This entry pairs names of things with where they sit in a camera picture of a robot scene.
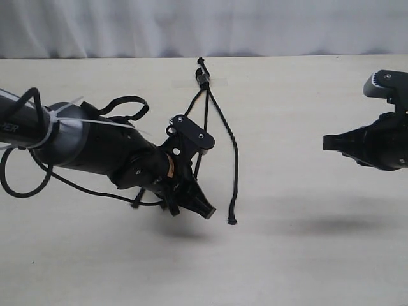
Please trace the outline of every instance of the table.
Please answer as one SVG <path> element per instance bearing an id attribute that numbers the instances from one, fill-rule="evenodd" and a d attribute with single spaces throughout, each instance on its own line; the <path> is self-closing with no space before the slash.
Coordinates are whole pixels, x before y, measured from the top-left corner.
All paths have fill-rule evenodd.
<path id="1" fill-rule="evenodd" d="M 323 152 L 323 135 L 392 110 L 366 98 L 380 69 L 408 71 L 408 55 L 208 58 L 212 90 L 237 138 L 236 226 L 226 223 L 233 150 L 215 110 L 199 183 L 210 220 L 156 207 L 132 210 L 56 180 L 34 198 L 0 191 L 1 305 L 408 304 L 407 170 L 386 173 Z M 50 105 L 84 96 L 101 108 L 136 94 L 137 122 L 157 144 L 198 86 L 196 59 L 0 60 L 0 87 L 40 90 Z M 134 105 L 115 110 L 135 112 Z M 191 114 L 203 123 L 203 98 Z M 57 169 L 88 188 L 125 196 L 107 178 Z M 28 153 L 8 165 L 28 191 L 43 177 Z"/>

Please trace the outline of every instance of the white table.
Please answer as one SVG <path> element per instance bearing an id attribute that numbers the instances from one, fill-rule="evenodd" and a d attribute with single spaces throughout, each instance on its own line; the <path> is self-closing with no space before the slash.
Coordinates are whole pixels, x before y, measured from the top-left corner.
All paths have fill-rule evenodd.
<path id="1" fill-rule="evenodd" d="M 380 69 L 408 56 L 209 58 L 213 92 L 240 149 L 236 226 L 226 224 L 230 139 L 214 109 L 216 145 L 199 183 L 210 220 L 88 196 L 56 180 L 18 200 L 0 191 L 0 304 L 389 305 L 408 303 L 408 170 L 386 173 L 323 152 L 323 135 L 392 110 L 366 98 Z M 0 60 L 0 87 L 38 87 L 44 104 L 79 96 L 101 108 L 127 94 L 150 112 L 137 126 L 160 144 L 168 119 L 198 91 L 196 59 Z M 203 98 L 191 118 L 203 122 Z M 131 113 L 134 105 L 117 113 Z M 107 178 L 56 170 L 98 191 Z M 28 191 L 43 177 L 28 153 L 8 165 Z M 137 189 L 121 192 L 136 194 Z"/>

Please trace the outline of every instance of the white curtain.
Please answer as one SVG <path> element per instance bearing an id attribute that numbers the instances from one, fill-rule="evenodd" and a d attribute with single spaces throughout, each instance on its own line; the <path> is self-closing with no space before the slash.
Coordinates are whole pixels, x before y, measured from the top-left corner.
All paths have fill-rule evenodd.
<path id="1" fill-rule="evenodd" d="M 406 0 L 0 0 L 0 57 L 407 54 Z"/>

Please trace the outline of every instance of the white backdrop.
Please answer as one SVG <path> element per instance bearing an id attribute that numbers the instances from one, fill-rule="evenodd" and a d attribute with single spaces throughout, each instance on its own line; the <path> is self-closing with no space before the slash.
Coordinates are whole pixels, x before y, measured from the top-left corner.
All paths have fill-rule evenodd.
<path id="1" fill-rule="evenodd" d="M 404 0 L 1 0 L 0 57 L 406 54 Z"/>

